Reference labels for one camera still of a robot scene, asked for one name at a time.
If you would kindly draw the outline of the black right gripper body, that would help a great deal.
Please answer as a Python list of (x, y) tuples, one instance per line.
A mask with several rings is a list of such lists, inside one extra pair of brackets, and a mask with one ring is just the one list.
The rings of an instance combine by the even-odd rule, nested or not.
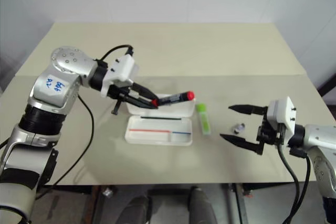
[(264, 107), (261, 126), (258, 128), (257, 141), (269, 145), (283, 145), (286, 127), (283, 123), (275, 122), (275, 129), (267, 120), (268, 107)]

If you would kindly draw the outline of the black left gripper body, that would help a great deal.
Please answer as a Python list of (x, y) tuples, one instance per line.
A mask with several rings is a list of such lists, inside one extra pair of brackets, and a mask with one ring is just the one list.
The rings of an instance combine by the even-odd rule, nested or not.
[(113, 115), (118, 114), (121, 103), (123, 102), (130, 103), (132, 105), (139, 105), (138, 99), (130, 96), (129, 91), (130, 89), (128, 87), (120, 88), (114, 84), (109, 86), (107, 97), (116, 100), (116, 104), (113, 110), (111, 111)]

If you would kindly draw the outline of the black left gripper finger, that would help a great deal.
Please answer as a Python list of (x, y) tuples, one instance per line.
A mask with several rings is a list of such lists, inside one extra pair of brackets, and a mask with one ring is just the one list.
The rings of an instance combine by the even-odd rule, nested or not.
[(123, 101), (126, 103), (129, 103), (131, 105), (137, 106), (138, 108), (143, 108), (143, 109), (157, 109), (157, 106), (154, 105), (152, 102), (147, 101), (143, 98), (135, 98), (130, 95), (126, 95), (123, 98)]
[(137, 92), (141, 97), (150, 99), (150, 100), (157, 100), (158, 96), (153, 93), (151, 90), (148, 88), (138, 84), (138, 83), (133, 83), (131, 89), (135, 92)]

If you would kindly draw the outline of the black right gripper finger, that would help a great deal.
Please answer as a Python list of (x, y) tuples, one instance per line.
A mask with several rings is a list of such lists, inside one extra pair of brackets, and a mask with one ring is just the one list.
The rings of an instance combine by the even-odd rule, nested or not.
[(231, 144), (237, 147), (240, 147), (240, 148), (243, 148), (249, 151), (253, 151), (258, 155), (263, 154), (263, 150), (264, 150), (263, 143), (256, 144), (256, 143), (248, 142), (244, 138), (238, 137), (235, 135), (220, 134), (220, 136), (226, 141), (230, 142)]
[(256, 115), (264, 115), (267, 113), (267, 106), (255, 106), (250, 104), (237, 104), (231, 105), (228, 107), (230, 110), (236, 111), (242, 114), (256, 114)]

